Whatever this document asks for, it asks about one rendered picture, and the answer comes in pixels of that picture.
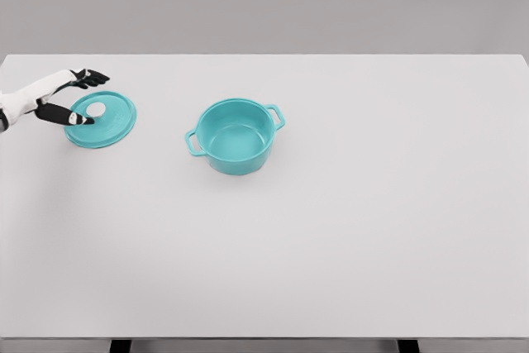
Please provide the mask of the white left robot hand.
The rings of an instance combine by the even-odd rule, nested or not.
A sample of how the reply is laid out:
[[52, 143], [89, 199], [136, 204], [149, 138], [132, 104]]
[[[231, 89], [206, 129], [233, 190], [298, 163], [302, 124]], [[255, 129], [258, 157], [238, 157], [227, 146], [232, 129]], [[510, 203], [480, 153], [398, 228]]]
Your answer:
[[62, 126], [94, 124], [91, 117], [85, 117], [66, 107], [50, 102], [50, 98], [67, 87], [88, 89], [105, 84], [110, 78], [92, 69], [64, 69], [39, 79], [22, 90], [23, 113], [34, 113], [37, 118]]

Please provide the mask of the teal pot lid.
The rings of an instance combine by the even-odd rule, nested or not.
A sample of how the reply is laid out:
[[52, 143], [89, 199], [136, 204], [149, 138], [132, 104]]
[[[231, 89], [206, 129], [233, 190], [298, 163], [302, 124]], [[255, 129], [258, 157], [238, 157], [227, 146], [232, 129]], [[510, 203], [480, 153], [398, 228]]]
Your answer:
[[135, 104], [126, 96], [112, 91], [85, 95], [70, 109], [88, 117], [88, 107], [94, 103], [102, 103], [105, 106], [101, 116], [92, 117], [94, 124], [64, 127], [65, 136], [75, 145], [89, 149], [113, 145], [123, 139], [135, 125]]

